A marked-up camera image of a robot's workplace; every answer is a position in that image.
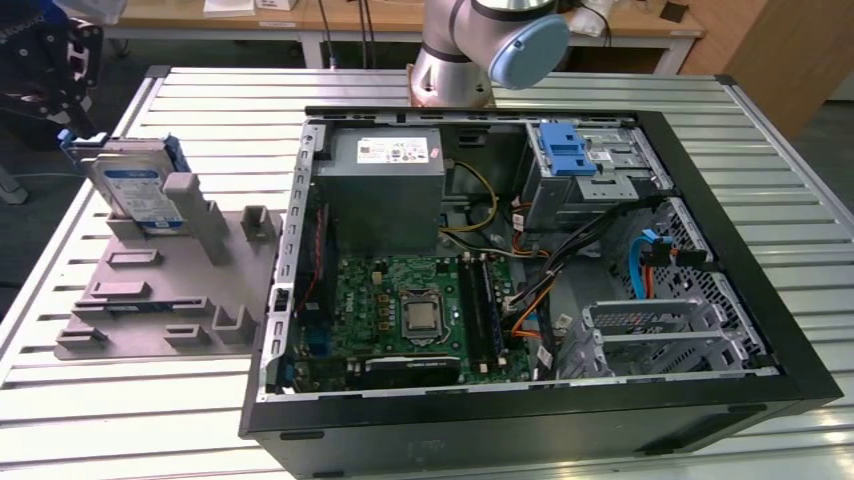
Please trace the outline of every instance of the metal table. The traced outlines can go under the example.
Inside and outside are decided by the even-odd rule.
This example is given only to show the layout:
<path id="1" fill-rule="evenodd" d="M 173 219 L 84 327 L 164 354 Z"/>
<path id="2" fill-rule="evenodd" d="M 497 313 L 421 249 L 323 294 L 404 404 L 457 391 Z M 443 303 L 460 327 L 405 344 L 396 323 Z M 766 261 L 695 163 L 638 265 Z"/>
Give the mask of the metal table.
<path id="1" fill-rule="evenodd" d="M 690 456 L 535 465 L 481 478 L 604 478 L 615 471 L 644 479 L 850 478 L 854 222 L 738 87 L 710 77 L 554 75 L 530 90 L 497 89 L 496 99 L 504 107 L 666 113 L 846 398 Z M 312 104 L 405 105 L 405 75 L 173 68 L 144 80 L 117 132 L 176 135 L 223 210 L 265 204 L 283 211 L 301 110 Z M 248 358 L 53 358 L 107 244 L 107 212 L 87 182 L 0 326 L 2 478 L 283 478 L 267 453 L 236 436 Z"/>

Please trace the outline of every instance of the green motherboard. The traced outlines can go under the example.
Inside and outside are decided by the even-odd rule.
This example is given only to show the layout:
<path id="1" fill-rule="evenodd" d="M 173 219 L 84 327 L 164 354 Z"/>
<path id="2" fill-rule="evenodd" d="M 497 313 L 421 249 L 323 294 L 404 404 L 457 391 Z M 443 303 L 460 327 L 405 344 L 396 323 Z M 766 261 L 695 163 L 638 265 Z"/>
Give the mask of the green motherboard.
<path id="1" fill-rule="evenodd" d="M 461 361 L 459 383 L 477 384 L 530 379 L 524 344 L 504 353 L 507 364 L 483 372 L 468 362 L 465 318 L 459 297 L 457 260 L 451 257 L 343 258 L 337 268 L 333 323 L 328 331 L 328 352 L 309 361 L 315 388 L 347 389 L 340 378 L 340 359 L 389 356 L 452 356 Z M 512 294 L 508 265 L 503 258 L 488 262 L 497 303 Z M 439 321 L 404 318 L 407 302 L 417 300 L 408 312 L 429 313 L 429 304 L 440 312 Z M 435 327 L 435 336 L 417 338 Z"/>

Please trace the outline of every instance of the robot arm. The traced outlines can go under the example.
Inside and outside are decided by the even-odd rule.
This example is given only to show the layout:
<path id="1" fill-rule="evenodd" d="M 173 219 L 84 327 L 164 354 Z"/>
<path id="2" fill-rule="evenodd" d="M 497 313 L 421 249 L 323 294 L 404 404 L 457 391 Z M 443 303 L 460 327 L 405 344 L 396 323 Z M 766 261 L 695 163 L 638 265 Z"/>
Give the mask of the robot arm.
<path id="1" fill-rule="evenodd" d="M 429 0 L 409 88 L 419 106 L 479 107 L 489 79 L 519 90 L 560 61 L 570 39 L 558 0 Z"/>
<path id="2" fill-rule="evenodd" d="M 0 108 L 97 133 L 87 114 L 97 85 L 103 29 L 49 1 L 12 0 L 0 13 Z"/>

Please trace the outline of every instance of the motherboard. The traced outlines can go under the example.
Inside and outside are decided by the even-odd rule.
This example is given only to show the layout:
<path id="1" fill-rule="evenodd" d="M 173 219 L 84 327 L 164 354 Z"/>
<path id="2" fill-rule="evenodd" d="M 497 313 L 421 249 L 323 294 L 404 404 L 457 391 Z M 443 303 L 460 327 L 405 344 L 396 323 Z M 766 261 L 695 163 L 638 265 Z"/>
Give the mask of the motherboard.
<path id="1" fill-rule="evenodd" d="M 333 321 L 303 332 L 307 390 L 530 379 L 524 344 L 503 342 L 500 304 L 515 293 L 503 257 L 341 258 L 335 291 Z"/>

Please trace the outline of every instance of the yellow cable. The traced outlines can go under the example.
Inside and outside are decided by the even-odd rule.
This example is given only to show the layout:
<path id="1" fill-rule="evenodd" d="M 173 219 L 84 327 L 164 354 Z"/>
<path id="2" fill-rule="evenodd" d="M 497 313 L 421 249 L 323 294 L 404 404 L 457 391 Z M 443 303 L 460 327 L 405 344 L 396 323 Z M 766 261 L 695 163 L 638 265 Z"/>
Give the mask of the yellow cable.
<path id="1" fill-rule="evenodd" d="M 497 196 L 495 195 L 492 185 L 489 185 L 489 182 L 487 181 L 484 176 L 477 173 L 471 165 L 468 165 L 465 162 L 460 162 L 459 160 L 453 160 L 453 165 L 459 165 L 460 167 L 463 167 L 475 176 L 475 178 L 480 180 L 480 183 L 489 191 L 489 197 L 492 198 L 492 209 L 489 210 L 489 215 L 485 217 L 485 220 L 483 220 L 476 225 L 467 225 L 464 227 L 445 227 L 439 230 L 441 232 L 473 232 L 475 230 L 485 227 L 492 222 L 492 219 L 495 218 L 495 214 L 497 212 Z"/>

